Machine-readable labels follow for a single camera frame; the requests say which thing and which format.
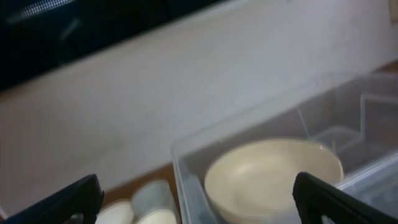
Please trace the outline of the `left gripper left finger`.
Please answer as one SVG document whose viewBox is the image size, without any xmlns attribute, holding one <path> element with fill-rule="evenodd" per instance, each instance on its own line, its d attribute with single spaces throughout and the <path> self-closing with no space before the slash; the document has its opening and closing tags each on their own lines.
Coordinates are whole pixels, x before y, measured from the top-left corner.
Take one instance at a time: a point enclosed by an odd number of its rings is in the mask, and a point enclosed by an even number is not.
<svg viewBox="0 0 398 224">
<path fill-rule="evenodd" d="M 74 215 L 81 215 L 82 223 L 94 223 L 103 199 L 104 191 L 97 175 L 89 174 L 1 223 L 62 224 Z"/>
</svg>

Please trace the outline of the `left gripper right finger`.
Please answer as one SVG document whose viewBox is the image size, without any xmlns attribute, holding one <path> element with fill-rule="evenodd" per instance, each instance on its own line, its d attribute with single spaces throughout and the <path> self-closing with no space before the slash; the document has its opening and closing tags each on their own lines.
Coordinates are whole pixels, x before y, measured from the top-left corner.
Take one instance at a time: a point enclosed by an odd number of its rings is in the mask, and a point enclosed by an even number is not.
<svg viewBox="0 0 398 224">
<path fill-rule="evenodd" d="M 292 195 L 302 224 L 322 224 L 323 217 L 342 224 L 397 224 L 396 218 L 307 172 L 297 174 Z"/>
</svg>

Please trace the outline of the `beige bowl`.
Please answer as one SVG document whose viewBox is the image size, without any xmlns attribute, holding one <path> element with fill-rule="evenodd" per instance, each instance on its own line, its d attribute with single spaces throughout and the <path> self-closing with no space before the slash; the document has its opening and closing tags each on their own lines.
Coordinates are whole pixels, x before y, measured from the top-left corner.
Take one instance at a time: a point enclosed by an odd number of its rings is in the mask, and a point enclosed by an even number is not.
<svg viewBox="0 0 398 224">
<path fill-rule="evenodd" d="M 236 147 L 205 175 L 211 205 L 230 223 L 278 223 L 293 209 L 298 173 L 334 185 L 344 178 L 339 158 L 326 146 L 299 139 L 267 139 Z"/>
</svg>

